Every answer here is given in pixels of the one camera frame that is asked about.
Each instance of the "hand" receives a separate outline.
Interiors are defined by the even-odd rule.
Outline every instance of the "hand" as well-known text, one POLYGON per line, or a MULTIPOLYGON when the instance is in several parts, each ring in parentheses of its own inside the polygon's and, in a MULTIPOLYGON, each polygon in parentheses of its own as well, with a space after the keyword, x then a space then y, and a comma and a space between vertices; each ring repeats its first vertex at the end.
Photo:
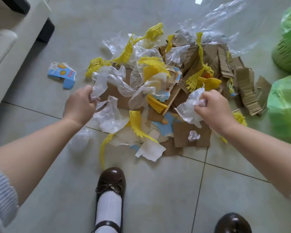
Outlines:
POLYGON ((223 135, 231 125, 238 124, 234 119, 228 100, 218 91, 204 92, 199 99, 205 99, 207 107, 195 105, 195 112, 217 133, 223 135))
POLYGON ((80 129, 91 119, 96 110, 97 100, 89 101, 93 87, 86 85, 70 95, 65 104, 62 119, 76 122, 80 129))

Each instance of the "forearm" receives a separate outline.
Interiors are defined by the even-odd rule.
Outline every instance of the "forearm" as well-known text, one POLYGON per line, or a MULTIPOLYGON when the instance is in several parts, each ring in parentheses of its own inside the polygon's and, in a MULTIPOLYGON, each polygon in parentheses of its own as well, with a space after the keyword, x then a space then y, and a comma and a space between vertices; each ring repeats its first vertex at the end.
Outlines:
POLYGON ((223 136, 284 196, 291 194, 291 144, 240 124, 223 136))
POLYGON ((19 205, 27 199, 80 126, 61 120, 0 147, 0 171, 16 189, 19 205))

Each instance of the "white sofa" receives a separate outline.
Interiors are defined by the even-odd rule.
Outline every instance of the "white sofa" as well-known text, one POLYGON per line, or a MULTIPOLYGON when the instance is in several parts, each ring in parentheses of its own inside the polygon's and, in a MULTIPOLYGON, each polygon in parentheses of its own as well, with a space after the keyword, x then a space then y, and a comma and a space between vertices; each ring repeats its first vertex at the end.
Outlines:
POLYGON ((54 31, 45 0, 0 0, 0 102, 36 40, 54 31))

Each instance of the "brown leather shoe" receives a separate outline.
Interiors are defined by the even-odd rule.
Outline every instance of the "brown leather shoe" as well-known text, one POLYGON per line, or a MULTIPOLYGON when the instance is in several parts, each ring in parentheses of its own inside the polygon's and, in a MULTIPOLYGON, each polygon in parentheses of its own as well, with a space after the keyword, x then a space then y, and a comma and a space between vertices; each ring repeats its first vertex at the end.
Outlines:
POLYGON ((230 212, 218 221, 214 233, 252 233, 249 223, 241 215, 230 212))
POLYGON ((118 167, 111 167, 102 172, 98 179, 98 184, 96 188, 96 211, 97 211, 97 204, 100 196, 106 191, 114 191, 122 198, 122 217, 121 217, 121 226, 118 226, 116 223, 112 221, 102 221, 99 222, 94 230, 93 233, 101 226, 110 226, 116 230, 116 232, 120 233, 123 231, 123 206, 124 206, 124 193, 126 189, 126 180, 124 176, 124 172, 122 169, 118 167))

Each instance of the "person's left hand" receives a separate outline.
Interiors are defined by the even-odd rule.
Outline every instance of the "person's left hand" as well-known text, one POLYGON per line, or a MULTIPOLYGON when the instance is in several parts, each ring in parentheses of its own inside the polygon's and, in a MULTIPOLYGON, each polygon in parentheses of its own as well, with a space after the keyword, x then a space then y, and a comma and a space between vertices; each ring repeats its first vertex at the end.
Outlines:
POLYGON ((93 87, 86 85, 70 95, 65 104, 63 120, 76 122, 83 127, 93 116, 96 110, 97 100, 89 101, 93 87))

